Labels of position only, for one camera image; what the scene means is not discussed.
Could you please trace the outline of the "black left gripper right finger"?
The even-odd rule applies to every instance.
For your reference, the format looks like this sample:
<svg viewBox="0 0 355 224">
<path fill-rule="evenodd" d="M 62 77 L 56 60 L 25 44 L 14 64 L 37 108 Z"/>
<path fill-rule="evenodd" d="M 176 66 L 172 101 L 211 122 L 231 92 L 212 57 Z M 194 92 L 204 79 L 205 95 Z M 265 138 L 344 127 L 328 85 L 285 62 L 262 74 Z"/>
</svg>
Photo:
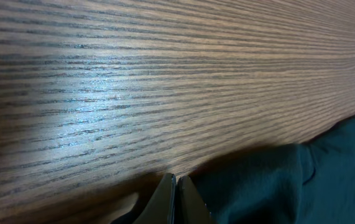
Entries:
<svg viewBox="0 0 355 224">
<path fill-rule="evenodd" d="M 189 176 L 178 181 L 178 223 L 182 224 L 214 224 L 201 195 Z"/>
</svg>

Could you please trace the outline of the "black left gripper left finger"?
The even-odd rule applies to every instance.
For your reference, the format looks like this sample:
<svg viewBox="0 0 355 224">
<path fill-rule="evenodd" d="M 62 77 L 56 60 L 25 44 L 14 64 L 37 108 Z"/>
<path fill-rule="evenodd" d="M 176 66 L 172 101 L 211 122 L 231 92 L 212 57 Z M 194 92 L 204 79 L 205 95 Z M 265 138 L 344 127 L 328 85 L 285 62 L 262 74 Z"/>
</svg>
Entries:
<svg viewBox="0 0 355 224">
<path fill-rule="evenodd" d="M 175 215 L 176 177 L 166 173 L 140 213 L 131 210 L 117 218 L 115 223 L 173 224 Z"/>
</svg>

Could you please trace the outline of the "black t-shirt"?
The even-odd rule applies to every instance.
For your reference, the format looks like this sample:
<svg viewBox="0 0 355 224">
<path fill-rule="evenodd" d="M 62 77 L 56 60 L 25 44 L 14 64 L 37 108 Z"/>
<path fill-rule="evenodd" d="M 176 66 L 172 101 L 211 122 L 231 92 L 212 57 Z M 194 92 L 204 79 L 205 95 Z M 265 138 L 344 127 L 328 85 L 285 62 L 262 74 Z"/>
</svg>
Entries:
<svg viewBox="0 0 355 224">
<path fill-rule="evenodd" d="M 355 116 L 309 142 L 229 159 L 194 183 L 218 223 L 355 223 Z"/>
</svg>

